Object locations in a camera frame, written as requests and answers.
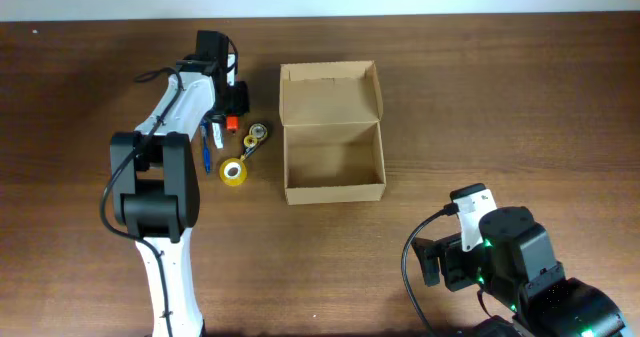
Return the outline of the orange highlighter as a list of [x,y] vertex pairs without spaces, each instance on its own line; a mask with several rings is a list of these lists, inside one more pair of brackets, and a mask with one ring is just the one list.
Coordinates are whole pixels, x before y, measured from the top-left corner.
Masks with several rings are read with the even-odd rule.
[[239,129],[239,117],[230,115],[226,117],[226,130],[235,133]]

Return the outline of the small white eraser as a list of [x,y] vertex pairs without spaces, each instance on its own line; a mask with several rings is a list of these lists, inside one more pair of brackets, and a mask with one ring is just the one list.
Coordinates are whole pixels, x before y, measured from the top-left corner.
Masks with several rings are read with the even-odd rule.
[[220,123],[213,122],[211,124],[212,128],[212,137],[214,140],[214,145],[217,149],[221,150],[224,148],[224,140],[223,140],[223,132]]

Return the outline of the yellow clear tape roll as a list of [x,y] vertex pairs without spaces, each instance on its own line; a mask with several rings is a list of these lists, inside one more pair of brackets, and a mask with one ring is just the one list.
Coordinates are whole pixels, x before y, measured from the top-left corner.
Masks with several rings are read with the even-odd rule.
[[230,158],[221,164],[219,176],[225,185],[237,187],[245,182],[248,170],[240,158]]

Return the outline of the brown cardboard box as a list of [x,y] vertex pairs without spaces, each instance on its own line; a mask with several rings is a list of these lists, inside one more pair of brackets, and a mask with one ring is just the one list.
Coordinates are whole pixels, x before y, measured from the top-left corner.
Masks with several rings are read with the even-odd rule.
[[379,201],[383,98],[373,61],[283,64],[284,193],[290,205]]

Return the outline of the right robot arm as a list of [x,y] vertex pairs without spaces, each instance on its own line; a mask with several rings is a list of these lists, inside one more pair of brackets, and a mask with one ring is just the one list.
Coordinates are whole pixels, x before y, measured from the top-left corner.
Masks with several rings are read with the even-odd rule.
[[512,317],[489,316],[477,333],[489,336],[630,336],[615,302],[601,290],[565,275],[549,234],[525,207],[502,207],[479,221],[481,242],[463,251],[462,237],[437,241],[412,232],[403,252],[415,253],[426,285],[452,291],[478,286]]

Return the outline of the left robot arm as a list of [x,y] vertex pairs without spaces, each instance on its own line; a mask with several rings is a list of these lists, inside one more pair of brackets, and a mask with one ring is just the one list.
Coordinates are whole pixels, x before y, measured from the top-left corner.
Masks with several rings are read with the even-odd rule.
[[134,242],[146,271],[155,336],[205,335],[190,245],[200,211],[192,141],[235,131],[249,110],[248,87],[236,78],[239,53],[230,37],[200,30],[193,53],[136,82],[166,76],[167,89],[141,124],[110,141],[111,177],[99,203],[106,229]]

